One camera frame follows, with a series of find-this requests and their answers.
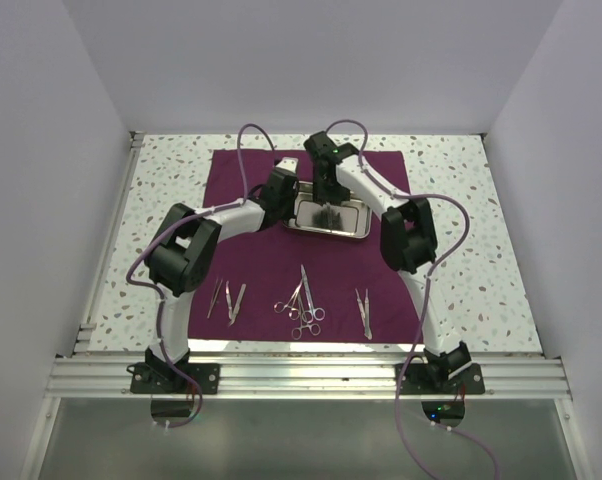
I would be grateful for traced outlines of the steel forceps tweezers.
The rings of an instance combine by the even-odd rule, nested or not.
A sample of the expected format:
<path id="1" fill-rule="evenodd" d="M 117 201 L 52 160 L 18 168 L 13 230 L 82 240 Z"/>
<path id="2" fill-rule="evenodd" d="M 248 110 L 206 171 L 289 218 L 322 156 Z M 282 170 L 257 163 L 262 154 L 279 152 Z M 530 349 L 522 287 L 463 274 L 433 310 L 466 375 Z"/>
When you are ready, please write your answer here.
<path id="1" fill-rule="evenodd" d="M 212 292 L 211 299 L 210 299 L 210 304 L 209 304 L 207 315 L 206 315 L 207 319 L 210 319 L 212 312 L 215 308 L 215 305 L 217 304 L 217 299 L 219 296 L 220 289 L 222 287 L 222 283 L 223 283 L 223 279 L 220 277 L 217 278 L 215 281 L 215 285 L 214 285 L 213 292 Z"/>

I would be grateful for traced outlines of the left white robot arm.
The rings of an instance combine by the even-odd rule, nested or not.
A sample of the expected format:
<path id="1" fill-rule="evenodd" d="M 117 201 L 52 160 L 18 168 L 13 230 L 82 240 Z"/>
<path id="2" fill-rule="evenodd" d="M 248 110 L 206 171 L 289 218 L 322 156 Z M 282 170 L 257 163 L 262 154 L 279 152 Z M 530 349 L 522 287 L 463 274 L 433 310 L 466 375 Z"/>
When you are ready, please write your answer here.
<path id="1" fill-rule="evenodd" d="M 295 166 L 294 159 L 284 160 L 245 199 L 214 207 L 208 214 L 177 203 L 164 218 L 143 262 L 149 285 L 159 294 L 155 339 L 146 350 L 145 364 L 166 392 L 178 392 L 188 383 L 190 307 L 211 267 L 221 264 L 214 256 L 227 254 L 231 260 L 239 259 L 238 253 L 230 251 L 232 247 L 265 254 L 257 242 L 271 240 L 277 225 L 294 213 L 298 194 Z"/>

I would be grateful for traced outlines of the steel hemostat forceps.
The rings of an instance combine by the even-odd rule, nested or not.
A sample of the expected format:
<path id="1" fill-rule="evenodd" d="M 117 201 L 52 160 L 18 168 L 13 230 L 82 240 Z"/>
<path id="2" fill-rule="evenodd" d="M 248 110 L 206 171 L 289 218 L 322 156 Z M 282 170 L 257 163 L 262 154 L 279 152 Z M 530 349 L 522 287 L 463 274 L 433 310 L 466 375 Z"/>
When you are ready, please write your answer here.
<path id="1" fill-rule="evenodd" d="M 276 302 L 273 306 L 274 312 L 277 314 L 286 312 L 292 320 L 299 320 L 304 312 L 300 299 L 302 286 L 303 282 L 300 281 L 287 301 Z"/>
<path id="2" fill-rule="evenodd" d="M 295 289 L 289 312 L 289 317 L 298 322 L 298 325 L 291 331 L 292 339 L 295 341 L 300 340 L 304 333 L 309 333 L 312 336 L 318 336 L 321 333 L 321 327 L 315 323 L 311 312 L 306 310 L 303 305 L 301 298 L 302 286 L 303 282 L 300 281 Z"/>

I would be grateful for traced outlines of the steel instrument tray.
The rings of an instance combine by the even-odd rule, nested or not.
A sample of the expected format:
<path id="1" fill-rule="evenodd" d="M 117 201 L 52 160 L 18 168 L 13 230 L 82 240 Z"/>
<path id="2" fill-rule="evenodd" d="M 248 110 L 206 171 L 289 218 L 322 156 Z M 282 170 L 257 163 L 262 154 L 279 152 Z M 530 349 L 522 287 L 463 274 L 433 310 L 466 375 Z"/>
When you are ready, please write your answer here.
<path id="1" fill-rule="evenodd" d="M 369 206 L 356 196 L 340 205 L 316 203 L 313 184 L 301 181 L 293 216 L 283 225 L 300 232 L 360 240 L 370 233 L 372 215 Z"/>

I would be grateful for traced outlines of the curved tip steel tweezers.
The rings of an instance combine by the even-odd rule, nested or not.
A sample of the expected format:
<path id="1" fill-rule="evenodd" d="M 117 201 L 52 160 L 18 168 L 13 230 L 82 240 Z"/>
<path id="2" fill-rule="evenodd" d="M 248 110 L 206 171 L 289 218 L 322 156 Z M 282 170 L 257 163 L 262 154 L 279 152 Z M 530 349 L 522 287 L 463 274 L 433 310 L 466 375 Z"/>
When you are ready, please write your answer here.
<path id="1" fill-rule="evenodd" d="M 237 294 L 236 299 L 233 300 L 229 283 L 226 283 L 226 285 L 225 285 L 225 297 L 226 297 L 226 303 L 227 303 L 227 307 L 228 307 L 228 319 L 229 319 L 228 326 L 232 326 L 236 322 L 236 319 L 240 312 L 240 308 L 241 308 L 241 304 L 242 304 L 242 301 L 243 301 L 243 298 L 245 295 L 246 288 L 247 288 L 247 285 L 242 284 L 239 289 L 239 293 Z"/>

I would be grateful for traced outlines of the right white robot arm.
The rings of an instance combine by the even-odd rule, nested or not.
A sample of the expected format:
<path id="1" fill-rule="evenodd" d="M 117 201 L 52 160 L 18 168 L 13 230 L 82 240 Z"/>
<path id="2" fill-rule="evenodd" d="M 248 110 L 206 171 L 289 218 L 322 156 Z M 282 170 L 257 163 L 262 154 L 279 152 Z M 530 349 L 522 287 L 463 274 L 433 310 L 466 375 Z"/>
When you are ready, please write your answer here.
<path id="1" fill-rule="evenodd" d="M 313 199 L 338 204 L 357 196 L 380 220 L 380 252 L 404 282 L 420 313 L 421 377 L 438 392 L 449 392 L 471 364 L 467 345 L 452 321 L 436 312 L 432 275 L 440 263 L 435 221 L 425 194 L 410 194 L 390 182 L 350 143 L 336 144 L 325 131 L 304 142 L 313 168 Z"/>

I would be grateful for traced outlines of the aluminium frame rail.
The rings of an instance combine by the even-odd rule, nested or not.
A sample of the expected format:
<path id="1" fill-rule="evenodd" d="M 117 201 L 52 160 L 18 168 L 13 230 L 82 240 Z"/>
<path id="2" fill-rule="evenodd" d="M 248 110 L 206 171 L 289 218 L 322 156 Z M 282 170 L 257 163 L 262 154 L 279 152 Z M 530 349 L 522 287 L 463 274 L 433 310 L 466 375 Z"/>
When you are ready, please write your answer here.
<path id="1" fill-rule="evenodd" d="M 128 287 L 124 274 L 157 225 L 162 206 L 200 201 L 212 154 L 231 135 L 136 133 L 99 284 L 73 354 L 54 364 L 22 470 L 25 479 L 145 478 L 165 469 L 177 443 L 205 434 L 216 419 L 240 420 L 260 407 L 294 416 L 281 433 L 327 426 L 324 410 L 362 408 L 372 426 L 392 424 L 394 364 L 404 344 L 294 343 L 195 339 L 195 359 L 221 367 L 220 391 L 190 427 L 165 430 L 138 411 L 146 395 L 130 390 L 125 368 L 150 342 L 157 298 Z M 486 391 L 468 396 L 462 429 L 497 454 L 503 478 L 591 479 L 564 365 L 547 357 L 536 326 L 479 135 L 374 135 L 372 151 L 398 151 L 410 184 L 460 201 L 470 237 L 435 277 L 436 307 L 465 335 Z"/>

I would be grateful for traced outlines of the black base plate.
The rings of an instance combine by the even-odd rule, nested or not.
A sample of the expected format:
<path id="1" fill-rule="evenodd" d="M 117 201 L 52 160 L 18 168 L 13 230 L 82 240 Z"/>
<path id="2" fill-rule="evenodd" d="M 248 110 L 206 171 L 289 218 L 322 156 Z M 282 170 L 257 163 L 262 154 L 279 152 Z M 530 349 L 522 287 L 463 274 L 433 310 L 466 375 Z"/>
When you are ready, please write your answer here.
<path id="1" fill-rule="evenodd" d="M 132 376 L 130 391 L 133 394 L 183 394 L 192 393 L 191 380 L 196 382 L 198 392 L 216 395 L 221 378 L 218 363 L 190 361 L 190 352 L 173 362 L 177 373 L 162 356 L 150 349 L 145 351 L 144 360 L 126 367 Z"/>
<path id="2" fill-rule="evenodd" d="M 482 395 L 486 392 L 481 366 L 472 361 L 465 342 L 449 353 L 429 351 L 395 364 L 395 381 L 400 395 Z"/>

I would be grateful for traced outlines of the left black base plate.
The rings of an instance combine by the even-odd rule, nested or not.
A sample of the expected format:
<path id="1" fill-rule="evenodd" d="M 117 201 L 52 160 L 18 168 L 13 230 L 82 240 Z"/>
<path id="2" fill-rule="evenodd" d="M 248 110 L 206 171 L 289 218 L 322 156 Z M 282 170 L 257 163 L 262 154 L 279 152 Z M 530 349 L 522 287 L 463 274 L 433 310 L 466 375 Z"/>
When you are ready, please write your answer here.
<path id="1" fill-rule="evenodd" d="M 192 393 L 191 380 L 196 382 L 198 392 L 216 395 L 221 378 L 218 363 L 190 361 L 190 352 L 173 362 L 177 373 L 162 356 L 150 349 L 145 351 L 144 360 L 126 367 L 132 376 L 130 391 L 133 394 L 183 394 Z"/>

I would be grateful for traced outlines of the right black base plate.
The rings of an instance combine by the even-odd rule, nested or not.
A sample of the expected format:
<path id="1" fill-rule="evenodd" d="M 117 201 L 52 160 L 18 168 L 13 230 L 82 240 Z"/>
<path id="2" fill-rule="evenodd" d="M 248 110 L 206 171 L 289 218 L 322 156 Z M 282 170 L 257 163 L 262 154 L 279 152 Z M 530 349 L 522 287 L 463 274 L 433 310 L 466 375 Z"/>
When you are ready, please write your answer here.
<path id="1" fill-rule="evenodd" d="M 482 395 L 486 392 L 481 366 L 472 361 L 465 342 L 449 353 L 429 351 L 395 364 L 395 381 L 400 395 Z"/>

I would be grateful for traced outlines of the purple cloth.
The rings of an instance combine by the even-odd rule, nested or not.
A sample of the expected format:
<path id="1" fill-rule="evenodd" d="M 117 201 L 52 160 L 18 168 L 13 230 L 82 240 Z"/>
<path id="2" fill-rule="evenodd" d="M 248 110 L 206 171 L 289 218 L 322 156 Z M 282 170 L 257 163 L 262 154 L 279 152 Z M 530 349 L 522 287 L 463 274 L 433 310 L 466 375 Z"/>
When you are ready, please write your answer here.
<path id="1" fill-rule="evenodd" d="M 257 244 L 265 254 L 249 254 L 232 247 L 240 258 L 217 254 L 196 291 L 190 310 L 188 335 L 192 339 L 275 341 L 291 340 L 293 322 L 273 306 L 287 301 L 301 279 L 304 265 L 315 305 L 326 318 L 316 337 L 323 342 L 362 343 L 364 328 L 355 290 L 369 291 L 370 325 L 375 343 L 409 343 L 418 327 L 418 313 L 398 274 L 387 267 L 380 253 L 380 223 L 374 220 L 369 235 L 360 240 L 290 230 L 278 224 L 274 237 Z M 223 283 L 210 319 L 206 318 L 217 278 Z M 239 315 L 228 326 L 225 285 L 235 300 L 242 284 L 247 288 Z"/>

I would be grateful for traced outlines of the steel surgical scissors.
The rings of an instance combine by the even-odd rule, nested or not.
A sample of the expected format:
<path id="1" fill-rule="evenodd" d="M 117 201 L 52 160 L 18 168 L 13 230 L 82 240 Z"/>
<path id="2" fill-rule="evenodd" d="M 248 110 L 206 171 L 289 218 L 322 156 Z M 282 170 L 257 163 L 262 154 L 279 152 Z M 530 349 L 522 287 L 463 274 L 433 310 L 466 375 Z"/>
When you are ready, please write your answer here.
<path id="1" fill-rule="evenodd" d="M 313 301 L 309 279 L 304 265 L 300 266 L 302 283 L 306 294 L 308 311 L 313 321 L 322 321 L 325 318 L 325 310 L 317 307 Z"/>

